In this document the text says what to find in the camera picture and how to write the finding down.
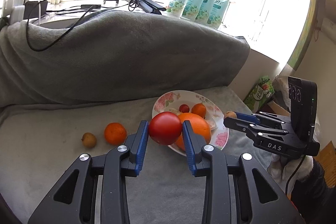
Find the white gloved right hand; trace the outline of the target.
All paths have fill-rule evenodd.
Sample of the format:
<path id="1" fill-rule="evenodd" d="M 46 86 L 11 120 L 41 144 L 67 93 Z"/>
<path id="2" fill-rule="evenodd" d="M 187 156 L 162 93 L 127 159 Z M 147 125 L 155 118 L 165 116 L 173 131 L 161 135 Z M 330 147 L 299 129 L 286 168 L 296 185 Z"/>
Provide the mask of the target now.
<path id="1" fill-rule="evenodd" d="M 295 159 L 288 162 L 285 166 L 282 166 L 280 155 L 272 154 L 271 162 L 269 167 L 267 168 L 267 171 L 272 176 L 272 179 L 275 180 L 275 182 L 280 186 L 280 188 L 285 191 L 288 179 L 293 174 L 300 162 L 301 159 Z M 297 180 L 304 181 L 306 178 L 309 177 L 312 170 L 313 157 L 306 156 L 302 165 L 289 182 L 288 193 L 292 191 L 292 189 L 294 188 L 294 184 Z"/>

